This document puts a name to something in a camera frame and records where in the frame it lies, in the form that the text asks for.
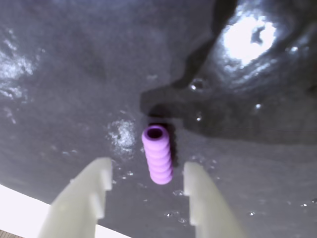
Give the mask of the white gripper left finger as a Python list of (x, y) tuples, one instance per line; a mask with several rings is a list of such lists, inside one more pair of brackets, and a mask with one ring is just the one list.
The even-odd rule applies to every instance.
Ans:
[(105, 217), (106, 192), (111, 189), (111, 158), (97, 158), (53, 201), (38, 237), (95, 237), (98, 220)]

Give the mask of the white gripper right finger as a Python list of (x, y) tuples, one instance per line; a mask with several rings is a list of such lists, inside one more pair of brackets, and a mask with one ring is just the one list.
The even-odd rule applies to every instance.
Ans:
[(186, 162), (183, 192), (189, 197), (190, 225), (197, 238), (244, 238), (242, 227), (204, 168)]

